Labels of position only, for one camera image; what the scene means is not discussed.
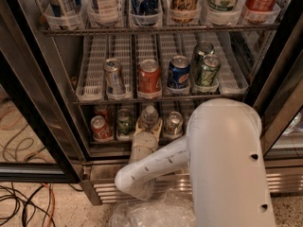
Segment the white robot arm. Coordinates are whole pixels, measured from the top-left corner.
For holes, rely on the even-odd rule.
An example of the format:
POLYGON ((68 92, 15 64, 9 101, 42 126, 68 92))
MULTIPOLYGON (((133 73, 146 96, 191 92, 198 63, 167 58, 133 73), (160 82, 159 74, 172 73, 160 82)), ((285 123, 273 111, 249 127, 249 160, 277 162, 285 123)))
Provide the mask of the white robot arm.
POLYGON ((187 133, 121 168, 116 188, 145 200, 147 183, 188 166, 197 227, 276 227, 258 113, 227 98, 198 106, 187 133))

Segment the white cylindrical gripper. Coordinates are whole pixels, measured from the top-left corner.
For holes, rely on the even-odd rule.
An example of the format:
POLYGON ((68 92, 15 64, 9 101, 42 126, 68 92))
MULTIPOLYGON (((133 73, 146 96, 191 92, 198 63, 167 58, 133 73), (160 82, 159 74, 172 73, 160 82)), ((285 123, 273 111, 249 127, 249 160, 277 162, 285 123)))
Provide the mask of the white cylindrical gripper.
POLYGON ((132 151, 129 163, 140 161, 145 157, 154 153, 158 148, 158 140, 162 131, 163 120, 158 119, 157 125, 152 129, 153 134, 148 131, 143 131, 141 117, 138 117, 135 123, 134 137, 132 141, 132 151))

